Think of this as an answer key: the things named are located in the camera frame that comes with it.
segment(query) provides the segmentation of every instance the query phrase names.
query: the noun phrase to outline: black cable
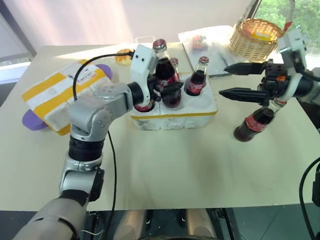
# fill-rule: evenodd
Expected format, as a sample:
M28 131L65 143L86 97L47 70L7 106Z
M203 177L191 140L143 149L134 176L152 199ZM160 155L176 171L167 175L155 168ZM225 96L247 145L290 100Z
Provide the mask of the black cable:
M114 57L114 56L130 56L133 57L134 55L134 51L131 52L126 52L126 53L112 53L112 54L105 54L105 55L100 55L100 56L95 56L91 59L89 59L88 61L86 61L84 64L81 65L81 67L78 69L78 71L76 72L74 79L73 79L73 84L72 84L72 92L73 92L73 99L74 101L76 101L77 98L77 90L76 90L76 85L77 85L77 80L78 77L80 75L80 72L91 62L93 62L94 60L97 59L102 59L102 58L106 58L106 57Z
M314 234L314 231L312 229L310 220L308 218L308 214L307 214L307 210L306 210L306 206L305 206L305 202L304 202L303 188L304 188L305 180L306 180L306 177L307 177L308 173L314 167L314 165L316 165L318 162L320 162L320 157L317 160L313 161L307 167L307 169L304 171L304 173L302 175L302 178L301 178L301 181L300 181L300 185L299 185L300 206L301 206L302 215L303 215L303 218L304 218L304 221L305 221L305 225L306 225L306 228L307 228L307 230L309 232L311 240L315 240L315 234Z
M112 218L113 218L114 212L115 212L116 196L117 196L117 163L116 163L116 152L115 152L114 144L113 144L112 139L111 139L110 131L108 131L108 136L109 136L109 140L110 140L110 144L111 144L111 148L112 148L112 153L113 153L114 189L113 189L113 203L112 203L111 214L110 214L110 217L109 217L108 223L107 223L107 225L106 225L106 229L105 229L105 239L108 239L108 233L109 233L109 230L110 230L111 221L112 221Z

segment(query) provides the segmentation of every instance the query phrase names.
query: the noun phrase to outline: white wall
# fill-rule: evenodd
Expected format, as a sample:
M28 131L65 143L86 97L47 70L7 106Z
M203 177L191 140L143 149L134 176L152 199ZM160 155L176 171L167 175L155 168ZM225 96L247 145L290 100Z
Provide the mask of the white wall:
M29 56L28 50L0 14L0 62Z
M250 0L4 0L36 51L44 45L177 41L178 33L232 25Z

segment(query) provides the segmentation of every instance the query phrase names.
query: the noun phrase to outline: styrofoam holder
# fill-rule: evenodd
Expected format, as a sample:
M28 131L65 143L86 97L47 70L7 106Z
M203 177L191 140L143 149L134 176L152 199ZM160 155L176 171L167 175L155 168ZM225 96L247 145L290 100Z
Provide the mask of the styrofoam holder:
M180 76L185 82L189 75ZM156 102L153 110L131 111L131 118L141 130L193 129L206 126L217 113L218 108L208 79L199 96L190 96L184 86L181 88L181 102L175 108L168 108L164 103Z

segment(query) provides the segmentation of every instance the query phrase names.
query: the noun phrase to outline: white table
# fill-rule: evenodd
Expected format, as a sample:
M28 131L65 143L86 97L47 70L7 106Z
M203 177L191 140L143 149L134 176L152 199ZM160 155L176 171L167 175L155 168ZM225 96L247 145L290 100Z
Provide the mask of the white table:
M34 58L0 108L0 210L37 211L58 197L58 185L69 136L50 129L30 131L22 125L28 106L24 90L76 59L112 53L119 47L46 46ZM191 67L180 43L168 45L179 58L180 72ZM126 82L129 67L108 64L113 81ZM110 126L116 151L118 188L116 209L248 207L296 204L305 168L320 156L320 136L295 99L291 99L265 132L251 142L233 137L233 130L257 104L218 95L231 87L256 88L261 76L212 79L218 113L204 128L138 130L130 114ZM114 167L106 139L100 198L88 210L110 210ZM313 174L305 182L305 201L311 201Z

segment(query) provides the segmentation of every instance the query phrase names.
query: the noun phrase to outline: window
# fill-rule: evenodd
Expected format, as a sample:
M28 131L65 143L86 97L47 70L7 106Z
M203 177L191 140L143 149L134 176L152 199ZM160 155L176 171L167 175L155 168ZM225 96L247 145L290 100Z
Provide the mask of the window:
M289 8L289 0L261 0L254 18L270 21L283 29ZM320 0L295 0L289 30L292 28L299 28L305 36L307 67L320 67Z

